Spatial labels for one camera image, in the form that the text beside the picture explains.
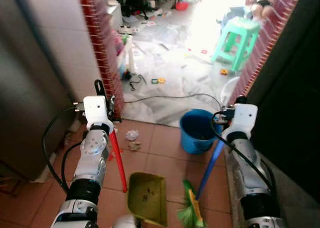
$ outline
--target white wall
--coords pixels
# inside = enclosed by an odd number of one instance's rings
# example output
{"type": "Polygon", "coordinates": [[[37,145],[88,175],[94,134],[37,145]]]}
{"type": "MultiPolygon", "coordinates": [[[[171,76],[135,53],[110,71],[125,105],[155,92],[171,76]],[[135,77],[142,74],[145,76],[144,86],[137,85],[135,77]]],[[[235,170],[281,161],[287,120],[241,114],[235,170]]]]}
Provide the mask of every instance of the white wall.
{"type": "Polygon", "coordinates": [[[95,95],[101,79],[79,0],[26,0],[78,101],[95,95]]]}

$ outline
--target electric cord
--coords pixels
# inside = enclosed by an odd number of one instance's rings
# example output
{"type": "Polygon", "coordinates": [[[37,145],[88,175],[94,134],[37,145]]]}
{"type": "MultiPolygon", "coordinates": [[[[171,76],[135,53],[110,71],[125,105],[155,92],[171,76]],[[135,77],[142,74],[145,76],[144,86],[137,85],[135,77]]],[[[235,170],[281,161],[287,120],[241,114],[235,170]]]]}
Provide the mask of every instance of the electric cord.
{"type": "Polygon", "coordinates": [[[221,137],[221,135],[219,135],[215,129],[215,127],[213,126],[214,122],[215,122],[215,117],[216,115],[219,114],[223,114],[223,111],[218,111],[216,113],[213,114],[212,117],[212,122],[211,122],[211,127],[213,130],[213,133],[216,135],[216,137],[218,137],[218,139],[220,141],[222,141],[223,143],[225,143],[228,147],[231,148],[231,150],[233,150],[235,153],[237,153],[242,159],[244,159],[244,161],[261,177],[261,179],[264,181],[264,183],[266,184],[266,186],[269,188],[270,192],[273,194],[274,193],[274,188],[273,185],[269,182],[269,180],[264,176],[264,174],[261,173],[260,170],[258,170],[258,168],[244,155],[241,153],[241,151],[239,151],[233,144],[231,144],[229,141],[225,140],[224,138],[221,137]]]}
{"type": "Polygon", "coordinates": [[[64,190],[65,193],[68,192],[68,187],[65,186],[65,184],[63,183],[63,181],[59,178],[58,174],[56,173],[54,167],[52,166],[50,160],[49,160],[49,156],[48,156],[48,153],[47,153],[47,146],[46,146],[46,139],[47,139],[47,136],[48,136],[48,133],[49,133],[49,130],[51,129],[52,125],[55,123],[55,121],[61,117],[63,114],[67,113],[68,111],[71,111],[71,110],[74,110],[75,107],[72,106],[72,107],[69,107],[69,108],[66,108],[64,109],[63,111],[61,111],[59,114],[57,114],[51,121],[50,123],[47,125],[47,127],[45,128],[43,134],[42,134],[42,151],[43,151],[43,154],[44,154],[44,157],[45,157],[45,161],[46,161],[46,164],[51,172],[51,174],[53,175],[53,178],[58,182],[58,184],[62,187],[62,189],[64,190]]]}
{"type": "Polygon", "coordinates": [[[68,184],[66,181],[66,174],[65,174],[67,156],[74,148],[76,148],[77,146],[80,146],[80,145],[81,145],[81,141],[72,145],[71,147],[69,147],[63,155],[63,159],[62,159],[62,163],[61,163],[61,179],[62,179],[63,185],[67,188],[67,190],[69,190],[69,187],[68,187],[68,184]]]}
{"type": "Polygon", "coordinates": [[[219,105],[220,110],[221,110],[221,108],[222,108],[222,106],[221,106],[220,102],[217,100],[217,98],[215,98],[214,96],[212,96],[212,95],[210,95],[210,94],[206,94],[206,93],[190,94],[190,95],[186,95],[186,96],[153,95],[153,96],[148,96],[148,97],[144,97],[144,98],[141,98],[141,99],[125,101],[124,103],[141,102],[141,101],[148,100],[148,99],[151,99],[151,98],[184,99],[184,98],[190,98],[190,97],[195,97],[195,96],[207,96],[207,97],[211,97],[212,99],[214,99],[214,100],[217,102],[217,104],[219,105]]]}

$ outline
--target red object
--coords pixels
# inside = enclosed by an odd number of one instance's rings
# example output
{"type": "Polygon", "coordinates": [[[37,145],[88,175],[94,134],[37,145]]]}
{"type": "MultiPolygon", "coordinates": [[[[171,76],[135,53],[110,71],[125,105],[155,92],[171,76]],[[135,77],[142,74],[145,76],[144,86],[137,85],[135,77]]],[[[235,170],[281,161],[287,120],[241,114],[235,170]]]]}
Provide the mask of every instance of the red object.
{"type": "Polygon", "coordinates": [[[185,11],[189,6],[189,3],[187,2],[178,2],[177,4],[175,4],[175,9],[177,11],[185,11]]]}
{"type": "Polygon", "coordinates": [[[125,176],[124,165],[122,164],[122,160],[121,160],[120,149],[119,149],[119,144],[117,141],[115,130],[112,131],[112,133],[110,134],[109,137],[110,137],[112,148],[114,151],[116,164],[118,165],[118,169],[119,169],[119,173],[120,173],[120,178],[121,178],[121,182],[122,182],[122,190],[124,193],[126,193],[128,191],[127,180],[126,180],[126,176],[125,176]]]}

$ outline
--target plastic stool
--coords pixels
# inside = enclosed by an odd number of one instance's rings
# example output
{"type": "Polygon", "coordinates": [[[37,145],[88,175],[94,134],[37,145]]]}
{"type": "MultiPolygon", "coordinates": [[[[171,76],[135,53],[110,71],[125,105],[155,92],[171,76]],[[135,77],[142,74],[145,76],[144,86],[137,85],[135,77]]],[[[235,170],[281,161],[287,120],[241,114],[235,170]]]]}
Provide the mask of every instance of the plastic stool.
{"type": "Polygon", "coordinates": [[[218,41],[211,61],[218,56],[232,62],[231,70],[236,72],[240,69],[241,62],[247,59],[256,43],[259,35],[259,23],[241,17],[235,17],[226,24],[218,41]],[[237,36],[240,36],[240,43],[237,43],[237,36]],[[229,54],[232,47],[236,46],[235,55],[229,54]]]}

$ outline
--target blue broom handle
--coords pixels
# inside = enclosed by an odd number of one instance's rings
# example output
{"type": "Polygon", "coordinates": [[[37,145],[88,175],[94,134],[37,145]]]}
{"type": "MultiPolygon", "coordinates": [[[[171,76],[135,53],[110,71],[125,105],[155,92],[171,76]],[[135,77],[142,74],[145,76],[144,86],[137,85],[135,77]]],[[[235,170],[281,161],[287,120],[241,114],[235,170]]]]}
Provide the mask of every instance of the blue broom handle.
{"type": "Polygon", "coordinates": [[[208,178],[209,178],[209,176],[211,174],[211,171],[214,168],[215,163],[216,163],[221,151],[223,150],[224,146],[225,146],[225,143],[223,141],[221,141],[221,140],[219,140],[218,143],[216,144],[215,150],[212,153],[210,161],[209,161],[209,163],[208,163],[208,165],[207,165],[207,167],[205,169],[205,173],[203,175],[199,190],[198,190],[198,192],[196,194],[196,197],[195,197],[196,201],[198,201],[200,199],[200,196],[201,196],[202,192],[204,191],[204,188],[205,188],[206,183],[208,181],[208,178]]]}

